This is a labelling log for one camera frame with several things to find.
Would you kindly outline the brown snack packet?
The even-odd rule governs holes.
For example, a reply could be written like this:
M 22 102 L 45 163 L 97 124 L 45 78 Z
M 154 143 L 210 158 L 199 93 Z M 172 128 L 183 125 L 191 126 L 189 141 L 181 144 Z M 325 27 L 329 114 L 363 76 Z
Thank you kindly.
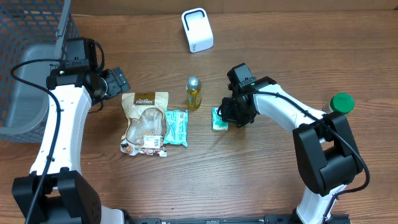
M 163 120 L 168 102 L 167 92 L 122 95 L 122 107 L 127 118 L 127 130 L 120 143 L 123 152 L 155 154 L 162 150 Z

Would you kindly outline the teal tissue pack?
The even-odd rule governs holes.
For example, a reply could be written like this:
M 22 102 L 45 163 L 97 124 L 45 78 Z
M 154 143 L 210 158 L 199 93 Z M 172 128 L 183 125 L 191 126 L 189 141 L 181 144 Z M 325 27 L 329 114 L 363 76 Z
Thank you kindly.
M 188 111 L 166 110 L 165 122 L 167 132 L 164 137 L 164 143 L 187 147 Z

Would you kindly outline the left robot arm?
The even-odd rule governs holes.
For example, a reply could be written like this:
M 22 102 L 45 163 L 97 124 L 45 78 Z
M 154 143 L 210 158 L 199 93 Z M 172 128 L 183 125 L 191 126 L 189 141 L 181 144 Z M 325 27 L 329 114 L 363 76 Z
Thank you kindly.
M 100 44 L 83 37 L 68 39 L 67 56 L 58 59 L 46 86 L 49 112 L 40 151 L 28 176 L 14 179 L 12 195 L 26 223 L 132 223 L 128 212 L 101 204 L 81 174 L 81 145 L 90 108 L 127 92 L 119 67 L 98 61 Z

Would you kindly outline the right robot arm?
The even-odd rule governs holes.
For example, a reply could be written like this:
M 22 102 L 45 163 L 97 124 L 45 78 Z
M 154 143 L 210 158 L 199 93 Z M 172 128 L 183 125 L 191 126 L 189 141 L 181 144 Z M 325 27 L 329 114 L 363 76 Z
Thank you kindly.
M 305 105 L 272 78 L 254 77 L 245 63 L 233 67 L 227 77 L 232 95 L 222 99 L 218 115 L 241 128 L 263 114 L 290 132 L 306 186 L 292 213 L 268 214 L 262 222 L 350 223 L 348 215 L 334 215 L 333 206 L 340 195 L 365 189 L 370 174 L 346 116 Z

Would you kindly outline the clear bottle with silver cap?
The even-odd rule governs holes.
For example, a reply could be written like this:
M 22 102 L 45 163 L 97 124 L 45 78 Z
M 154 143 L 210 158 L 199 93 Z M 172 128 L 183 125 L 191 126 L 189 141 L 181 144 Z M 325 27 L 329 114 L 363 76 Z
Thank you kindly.
M 190 110 L 197 110 L 201 105 L 201 81 L 196 76 L 188 79 L 186 84 L 187 106 Z

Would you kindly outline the green lid jar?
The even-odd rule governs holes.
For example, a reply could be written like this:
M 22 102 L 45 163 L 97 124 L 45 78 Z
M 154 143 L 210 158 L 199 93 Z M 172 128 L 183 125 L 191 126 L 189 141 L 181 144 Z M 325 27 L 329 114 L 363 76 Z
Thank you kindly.
M 332 113 L 338 111 L 343 114 L 350 113 L 355 106 L 354 99 L 347 93 L 337 93 L 324 105 L 322 110 L 326 113 Z

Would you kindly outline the small Kleenex tissue pack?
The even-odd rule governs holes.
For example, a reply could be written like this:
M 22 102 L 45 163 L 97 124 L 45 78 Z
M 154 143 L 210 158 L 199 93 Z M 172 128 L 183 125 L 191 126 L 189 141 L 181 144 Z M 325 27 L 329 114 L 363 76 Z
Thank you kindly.
M 218 115 L 218 107 L 212 108 L 212 124 L 211 128 L 213 131 L 227 131 L 229 124 L 224 122 Z

